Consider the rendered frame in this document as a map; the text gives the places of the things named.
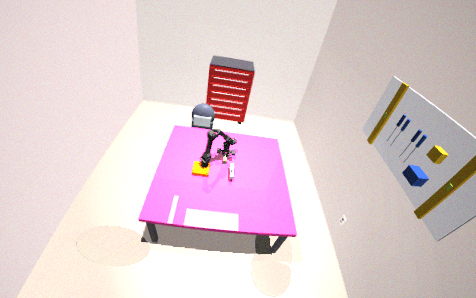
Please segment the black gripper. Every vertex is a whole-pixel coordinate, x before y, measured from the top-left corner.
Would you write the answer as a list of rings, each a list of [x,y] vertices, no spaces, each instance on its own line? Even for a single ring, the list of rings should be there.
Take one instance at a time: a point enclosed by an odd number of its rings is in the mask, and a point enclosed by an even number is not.
[[[230,147],[229,147],[229,148],[230,148]],[[226,157],[227,157],[228,155],[230,155],[230,153],[231,153],[231,155],[235,155],[235,150],[231,150],[231,151],[230,151],[229,148],[225,148],[225,147],[224,147],[224,150],[221,150],[221,148],[217,148],[217,153],[220,154],[220,153],[222,152],[222,154],[223,154],[224,157],[225,157],[225,153],[227,153],[227,154],[226,154]]]

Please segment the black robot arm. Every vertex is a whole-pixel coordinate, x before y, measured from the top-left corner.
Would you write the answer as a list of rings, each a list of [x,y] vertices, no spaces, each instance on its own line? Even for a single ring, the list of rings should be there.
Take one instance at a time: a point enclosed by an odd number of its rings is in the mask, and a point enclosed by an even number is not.
[[[218,134],[216,134],[216,132]],[[225,140],[225,142],[223,142],[223,147],[225,147],[225,148],[229,148],[230,145],[234,145],[234,144],[237,143],[236,138],[232,139],[229,135],[224,134],[220,129],[208,130],[207,131],[207,139],[208,140],[207,140],[207,144],[206,144],[206,149],[205,149],[205,152],[200,157],[200,160],[201,160],[200,167],[201,168],[207,168],[208,167],[208,163],[209,163],[209,161],[211,159],[211,156],[212,156],[210,151],[211,151],[213,140],[215,138],[217,138],[219,135],[221,135]]]

